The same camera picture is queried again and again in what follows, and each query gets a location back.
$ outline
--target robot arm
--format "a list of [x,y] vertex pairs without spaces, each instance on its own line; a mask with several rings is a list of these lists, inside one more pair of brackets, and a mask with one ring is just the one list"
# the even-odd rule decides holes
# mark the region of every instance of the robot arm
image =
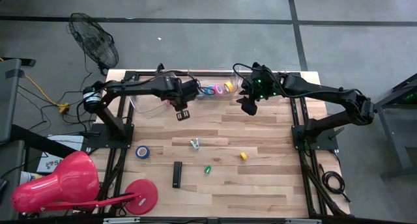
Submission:
[[123,121],[113,116],[107,106],[119,96],[137,96],[152,94],[161,101],[168,100],[177,111],[177,119],[184,120],[190,118],[190,114],[185,110],[187,102],[195,99],[198,94],[198,80],[192,79],[182,83],[181,79],[169,76],[156,76],[146,81],[109,81],[106,83],[96,82],[83,91],[84,109],[89,113],[97,114],[109,128],[112,139],[122,139],[125,137]]
[[309,97],[317,100],[342,105],[345,110],[323,118],[310,119],[306,123],[303,135],[311,143],[317,136],[331,128],[346,124],[359,126],[371,124],[374,118],[374,103],[356,89],[344,90],[342,87],[333,88],[308,83],[295,74],[273,73],[265,65],[254,63],[250,77],[245,77],[242,83],[244,89],[240,94],[247,95],[237,100],[242,104],[242,110],[249,115],[255,115],[257,106],[255,101],[268,100],[273,96],[288,98]]

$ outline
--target clip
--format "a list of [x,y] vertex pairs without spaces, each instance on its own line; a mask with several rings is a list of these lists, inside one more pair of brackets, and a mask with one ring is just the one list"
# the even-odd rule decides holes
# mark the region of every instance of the clip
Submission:
[[200,149],[200,139],[199,138],[195,138],[195,143],[194,141],[191,139],[191,145],[194,147],[194,150],[199,150]]

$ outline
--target yellow tape roll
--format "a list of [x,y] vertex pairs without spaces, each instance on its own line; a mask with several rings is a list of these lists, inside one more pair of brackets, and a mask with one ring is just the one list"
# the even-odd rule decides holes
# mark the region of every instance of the yellow tape roll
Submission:
[[230,81],[227,81],[224,83],[224,89],[229,93],[235,90],[235,88],[233,87],[233,84]]

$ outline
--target concrete floor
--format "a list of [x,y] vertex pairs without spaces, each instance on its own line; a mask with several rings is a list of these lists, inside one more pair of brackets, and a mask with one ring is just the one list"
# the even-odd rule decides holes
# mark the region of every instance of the concrete floor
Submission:
[[[295,0],[300,20],[416,21],[415,0]],[[0,14],[69,16],[84,12],[96,17],[209,18],[290,20],[288,0],[3,0]],[[272,69],[300,70],[292,25],[230,25],[192,23],[102,23],[119,51],[117,68],[230,69],[233,63],[254,61]],[[301,26],[308,70],[318,71],[323,85],[358,88],[377,101],[388,89],[416,72],[417,27]],[[0,55],[37,60],[26,73],[56,100],[64,91],[79,89],[87,74],[83,53],[63,22],[0,21]],[[86,84],[103,80],[94,74]],[[35,91],[22,79],[21,85]],[[38,106],[44,102],[22,91]],[[79,100],[70,94],[66,102]],[[328,104],[329,113],[341,110]],[[62,122],[54,108],[45,110],[52,127],[41,134],[82,130]],[[15,124],[30,127],[39,110],[18,98]],[[45,128],[39,126],[35,131]],[[358,217],[417,221],[415,177],[382,182],[379,175],[398,168],[380,121],[347,126],[338,136],[343,177]]]

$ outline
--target wooden table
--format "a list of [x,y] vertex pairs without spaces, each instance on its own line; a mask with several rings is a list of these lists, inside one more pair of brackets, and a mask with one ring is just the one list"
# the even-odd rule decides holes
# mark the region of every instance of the wooden table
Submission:
[[[108,80],[121,80],[124,73],[125,70],[110,70]],[[311,83],[320,83],[317,72],[301,72],[301,76]],[[202,86],[229,81],[227,77],[197,79]],[[293,119],[289,99],[260,101],[257,114],[249,116],[240,109],[237,98],[235,92],[189,102],[191,118],[179,122],[172,107],[146,112],[161,106],[156,97],[137,96],[140,109],[134,113],[134,142],[126,157],[121,193],[137,179],[154,182],[158,204],[146,216],[307,217],[300,161],[290,131]],[[129,98],[126,100],[127,113]],[[326,116],[324,102],[310,98],[306,102],[310,118]],[[114,115],[118,105],[119,100],[115,99],[109,106]],[[190,139],[196,137],[201,139],[198,151],[190,144]],[[136,157],[135,149],[140,145],[150,148],[149,158]],[[248,155],[247,161],[240,159],[241,152]],[[91,156],[101,180],[108,153],[103,148]],[[331,153],[317,151],[317,160],[326,171],[340,173]],[[172,188],[174,161],[182,161],[180,189]],[[208,165],[212,166],[209,175],[204,173]],[[312,189],[312,193],[319,210],[317,192]],[[348,203],[341,195],[330,196],[349,213]]]

